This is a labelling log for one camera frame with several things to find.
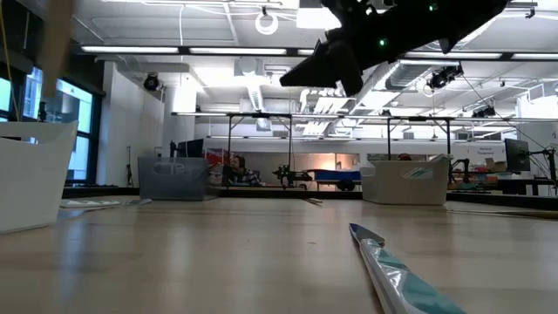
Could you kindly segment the white plastic tray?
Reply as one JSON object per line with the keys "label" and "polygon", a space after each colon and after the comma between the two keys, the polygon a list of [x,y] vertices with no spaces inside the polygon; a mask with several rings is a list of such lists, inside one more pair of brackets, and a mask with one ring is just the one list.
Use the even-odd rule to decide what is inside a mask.
{"label": "white plastic tray", "polygon": [[0,122],[0,234],[57,220],[78,123]]}

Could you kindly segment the black metal rig frame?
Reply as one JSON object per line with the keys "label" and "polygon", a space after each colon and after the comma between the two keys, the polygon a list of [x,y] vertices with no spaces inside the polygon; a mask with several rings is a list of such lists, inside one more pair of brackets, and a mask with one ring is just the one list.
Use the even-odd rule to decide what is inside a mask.
{"label": "black metal rig frame", "polygon": [[232,159],[232,155],[233,152],[231,150],[231,140],[232,140],[232,130],[234,129],[233,127],[233,118],[234,117],[241,117],[241,119],[238,120],[238,122],[240,122],[243,118],[253,118],[253,119],[272,119],[272,118],[276,118],[277,120],[279,120],[280,122],[283,122],[283,119],[288,119],[289,120],[289,125],[286,126],[288,132],[289,132],[289,137],[285,138],[285,137],[281,137],[280,140],[287,140],[288,141],[288,145],[289,145],[289,150],[288,150],[288,164],[287,164],[287,169],[290,170],[290,166],[291,166],[291,156],[292,156],[292,126],[293,126],[293,115],[291,113],[263,113],[263,112],[254,112],[254,113],[226,113],[226,116],[228,117],[228,147],[227,147],[227,151],[228,151],[228,167],[231,167],[231,159]]}
{"label": "black metal rig frame", "polygon": [[451,153],[451,121],[452,117],[431,117],[431,116],[385,116],[387,126],[387,154],[388,160],[391,160],[391,131],[395,126],[391,126],[393,120],[402,122],[427,122],[432,121],[436,126],[446,132],[446,152]]}

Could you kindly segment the teal handled silver utensil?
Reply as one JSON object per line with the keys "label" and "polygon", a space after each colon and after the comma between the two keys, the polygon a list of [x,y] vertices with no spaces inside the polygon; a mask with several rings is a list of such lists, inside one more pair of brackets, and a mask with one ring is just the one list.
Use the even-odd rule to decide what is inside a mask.
{"label": "teal handled silver utensil", "polygon": [[402,177],[406,179],[431,179],[434,172],[428,167],[406,168],[401,171]]}

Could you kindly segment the black aluminium table frame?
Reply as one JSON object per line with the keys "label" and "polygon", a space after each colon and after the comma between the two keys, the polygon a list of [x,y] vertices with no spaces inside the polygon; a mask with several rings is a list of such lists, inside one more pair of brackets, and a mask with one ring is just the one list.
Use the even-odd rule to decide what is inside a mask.
{"label": "black aluminium table frame", "polygon": [[[326,192],[326,191],[304,191],[297,189],[272,189],[272,188],[240,188],[226,189],[217,188],[214,190],[217,196],[221,197],[240,197],[240,198],[285,198],[285,199],[331,199],[331,200],[361,200],[361,192]],[[91,198],[97,196],[138,196],[140,191],[137,188],[118,188],[118,187],[77,187],[64,188],[63,198]],[[454,193],[446,194],[448,201],[460,201],[479,203],[485,205],[530,208],[546,211],[558,212],[558,198],[549,196],[527,196],[527,195],[490,195],[475,193]]]}

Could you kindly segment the black framed window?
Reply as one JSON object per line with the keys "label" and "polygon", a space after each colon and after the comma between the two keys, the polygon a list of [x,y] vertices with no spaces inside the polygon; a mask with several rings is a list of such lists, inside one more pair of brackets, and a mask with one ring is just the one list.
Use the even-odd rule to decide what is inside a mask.
{"label": "black framed window", "polygon": [[66,181],[86,183],[92,179],[93,154],[99,124],[99,98],[65,79],[57,82],[56,95],[41,100],[43,71],[34,67],[29,74],[8,78],[0,70],[0,122],[18,121],[69,123],[76,121],[78,130],[71,151]]}

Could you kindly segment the black computer monitor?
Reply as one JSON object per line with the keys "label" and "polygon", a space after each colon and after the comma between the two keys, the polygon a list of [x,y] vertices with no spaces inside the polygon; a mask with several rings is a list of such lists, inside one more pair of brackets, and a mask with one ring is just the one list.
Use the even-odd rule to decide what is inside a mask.
{"label": "black computer monitor", "polygon": [[507,171],[528,172],[531,170],[528,143],[523,140],[505,139]]}
{"label": "black computer monitor", "polygon": [[185,158],[203,157],[204,139],[182,141],[176,145],[175,155]]}

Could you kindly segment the blue tray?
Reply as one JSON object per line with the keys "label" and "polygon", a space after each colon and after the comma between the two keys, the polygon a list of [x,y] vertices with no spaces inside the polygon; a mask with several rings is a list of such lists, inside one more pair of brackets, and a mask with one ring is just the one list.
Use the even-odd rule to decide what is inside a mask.
{"label": "blue tray", "polygon": [[314,171],[316,181],[361,181],[359,171],[334,171],[317,169]]}

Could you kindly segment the white light bar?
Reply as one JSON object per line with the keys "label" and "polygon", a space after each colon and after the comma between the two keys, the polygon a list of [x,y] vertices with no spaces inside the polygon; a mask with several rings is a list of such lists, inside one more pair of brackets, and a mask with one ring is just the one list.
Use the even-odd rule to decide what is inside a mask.
{"label": "white light bar", "polygon": [[494,52],[449,52],[444,54],[437,51],[410,51],[405,58],[432,58],[432,59],[498,59],[501,53]]}
{"label": "white light bar", "polygon": [[558,61],[558,52],[550,53],[515,53],[513,60],[539,60],[539,61]]}
{"label": "white light bar", "polygon": [[286,55],[286,49],[276,48],[238,48],[238,47],[192,47],[192,54],[208,55]]}
{"label": "white light bar", "polygon": [[132,53],[132,54],[175,54],[177,47],[163,46],[82,46],[81,50],[90,53]]}

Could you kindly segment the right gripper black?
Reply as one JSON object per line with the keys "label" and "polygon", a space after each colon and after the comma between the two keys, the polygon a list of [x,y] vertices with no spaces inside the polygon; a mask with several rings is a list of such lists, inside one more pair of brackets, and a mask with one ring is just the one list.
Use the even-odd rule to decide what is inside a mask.
{"label": "right gripper black", "polygon": [[321,0],[340,22],[312,55],[280,78],[282,86],[337,86],[348,96],[363,87],[362,72],[436,39],[440,0],[395,0],[379,12],[370,0]]}

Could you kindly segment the grey translucent bin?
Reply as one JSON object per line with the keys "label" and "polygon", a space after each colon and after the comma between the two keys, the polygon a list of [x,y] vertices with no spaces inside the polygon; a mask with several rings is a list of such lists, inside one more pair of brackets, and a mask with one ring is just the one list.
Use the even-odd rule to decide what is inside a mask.
{"label": "grey translucent bin", "polygon": [[139,157],[139,196],[157,201],[202,201],[208,161],[187,157]]}

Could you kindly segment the person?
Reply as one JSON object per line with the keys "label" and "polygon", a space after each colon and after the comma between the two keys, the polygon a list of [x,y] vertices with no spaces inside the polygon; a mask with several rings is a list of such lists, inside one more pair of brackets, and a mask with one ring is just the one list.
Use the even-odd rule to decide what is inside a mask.
{"label": "person", "polygon": [[250,187],[261,185],[258,176],[252,170],[246,168],[245,159],[241,156],[234,156],[230,161],[228,182],[235,185],[244,184]]}

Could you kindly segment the white plastic bin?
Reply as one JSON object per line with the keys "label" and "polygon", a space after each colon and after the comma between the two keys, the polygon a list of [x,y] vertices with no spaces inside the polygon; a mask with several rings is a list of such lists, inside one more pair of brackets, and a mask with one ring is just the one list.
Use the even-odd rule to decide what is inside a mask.
{"label": "white plastic bin", "polygon": [[[378,160],[361,167],[363,199],[383,205],[443,206],[452,158],[441,154],[429,161]],[[431,168],[434,175],[431,179],[403,178],[401,171],[413,167]]]}

